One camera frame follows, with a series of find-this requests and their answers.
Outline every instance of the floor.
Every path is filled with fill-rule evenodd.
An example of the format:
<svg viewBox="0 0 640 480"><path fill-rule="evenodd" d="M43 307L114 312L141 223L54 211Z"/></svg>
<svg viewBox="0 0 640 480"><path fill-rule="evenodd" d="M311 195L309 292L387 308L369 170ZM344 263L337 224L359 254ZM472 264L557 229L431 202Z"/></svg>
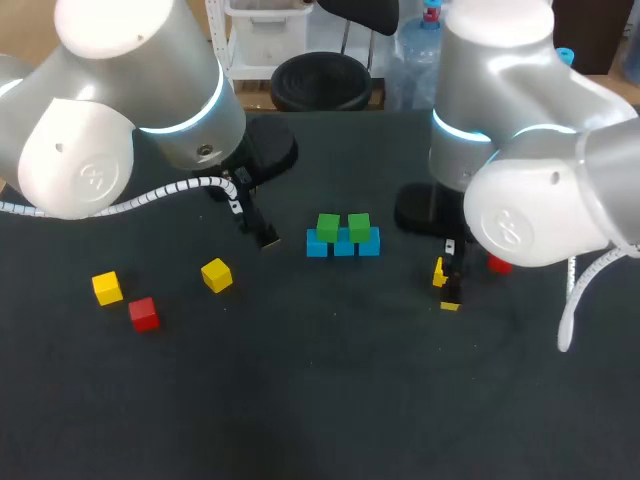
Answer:
<svg viewBox="0 0 640 480"><path fill-rule="evenodd" d="M204 0L187 0L207 37L209 29ZM0 0L0 52L13 55L33 65L39 65L58 45L53 25L56 0ZM625 44L621 45L619 58ZM610 74L591 77L597 83L625 97L632 104L640 104L640 88L624 80L620 61ZM268 89L247 93L247 106L272 105Z"/></svg>

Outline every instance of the robot logo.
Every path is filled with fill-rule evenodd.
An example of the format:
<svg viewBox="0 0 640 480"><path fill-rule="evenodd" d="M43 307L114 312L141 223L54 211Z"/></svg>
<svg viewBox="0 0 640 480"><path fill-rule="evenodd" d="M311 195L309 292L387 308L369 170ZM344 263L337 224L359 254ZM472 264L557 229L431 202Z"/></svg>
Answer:
<svg viewBox="0 0 640 480"><path fill-rule="evenodd" d="M482 228L493 244L509 252L526 249L533 241L531 224L512 208L500 208L483 215Z"/></svg>
<svg viewBox="0 0 640 480"><path fill-rule="evenodd" d="M496 223L502 229L503 240L513 246L518 246L522 243L522 239L516 232L516 224L513 222L511 213L509 210L503 210L496 218Z"/></svg>
<svg viewBox="0 0 640 480"><path fill-rule="evenodd" d="M95 202L108 195L118 180L119 169L106 155L95 155L77 170L73 189L82 202Z"/></svg>
<svg viewBox="0 0 640 480"><path fill-rule="evenodd" d="M80 170L80 177L87 181L89 187L95 188L98 192L104 184L104 172L92 164L85 165Z"/></svg>

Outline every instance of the blue cube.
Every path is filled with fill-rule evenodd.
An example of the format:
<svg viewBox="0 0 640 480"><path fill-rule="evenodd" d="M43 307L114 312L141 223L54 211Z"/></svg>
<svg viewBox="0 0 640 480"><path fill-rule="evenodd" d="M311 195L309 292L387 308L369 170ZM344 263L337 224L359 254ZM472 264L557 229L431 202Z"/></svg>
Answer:
<svg viewBox="0 0 640 480"><path fill-rule="evenodd" d="M334 257L353 257L356 254L356 246L349 241L349 229L338 230L338 241L333 245Z"/></svg>
<svg viewBox="0 0 640 480"><path fill-rule="evenodd" d="M322 258L329 256L329 244L318 240L315 228L307 230L307 257Z"/></svg>
<svg viewBox="0 0 640 480"><path fill-rule="evenodd" d="M380 256L380 229L378 227L371 227L371 240L358 244L358 255L361 257Z"/></svg>

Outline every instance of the yellow object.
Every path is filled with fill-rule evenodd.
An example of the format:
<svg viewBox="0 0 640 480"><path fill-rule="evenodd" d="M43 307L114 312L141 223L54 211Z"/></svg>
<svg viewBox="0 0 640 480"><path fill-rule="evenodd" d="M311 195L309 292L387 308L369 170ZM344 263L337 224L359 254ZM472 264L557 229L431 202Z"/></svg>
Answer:
<svg viewBox="0 0 640 480"><path fill-rule="evenodd" d="M202 267L202 278L214 293L220 293L233 283L231 270L219 258Z"/></svg>
<svg viewBox="0 0 640 480"><path fill-rule="evenodd" d="M460 308L458 303L440 302L440 308L442 310L449 310L450 312L457 312Z"/></svg>
<svg viewBox="0 0 640 480"><path fill-rule="evenodd" d="M445 283L447 283L449 277L445 277L444 270L442 269L442 257L438 257L438 262L436 263L436 269L433 272L433 286L442 288Z"/></svg>
<svg viewBox="0 0 640 480"><path fill-rule="evenodd" d="M93 277L91 281L93 282L93 291L96 293L98 303L100 303L101 306L104 307L110 303L122 300L122 291L120 290L116 272L98 275L97 277Z"/></svg>

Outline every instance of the white cable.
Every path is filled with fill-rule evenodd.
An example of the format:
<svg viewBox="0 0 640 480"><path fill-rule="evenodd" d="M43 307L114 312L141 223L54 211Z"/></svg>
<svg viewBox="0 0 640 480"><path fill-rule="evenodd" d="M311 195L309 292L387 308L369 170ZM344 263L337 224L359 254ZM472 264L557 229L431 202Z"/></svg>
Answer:
<svg viewBox="0 0 640 480"><path fill-rule="evenodd" d="M626 255L626 252L620 248L611 250L593 262L591 266L580 276L575 288L571 292L567 305L564 307L564 312L562 313L562 320L560 320L560 327L558 328L558 350L566 352L571 346L576 308L578 308L580 298L582 298L582 294L587 289L591 281L606 267Z"/></svg>
<svg viewBox="0 0 640 480"><path fill-rule="evenodd" d="M571 297L571 292L576 286L576 257L571 257L567 261L567 301Z"/></svg>
<svg viewBox="0 0 640 480"><path fill-rule="evenodd" d="M182 180L180 182L170 183L164 187L151 190L144 195L129 200L127 202L112 205L104 210L93 215L94 217L107 217L109 215L115 215L116 213L128 212L135 208L146 205L147 203L158 200L159 198L173 195L174 193L184 192L185 190L191 190L199 187L218 187L222 188L229 197L229 206L234 214L242 213L242 206L238 201L238 191L236 186L229 180L219 177L200 177L191 178L189 180ZM25 215L28 217L49 217L39 208L27 207L24 205L14 205L9 202L0 202L0 212L13 213L15 215Z"/></svg>

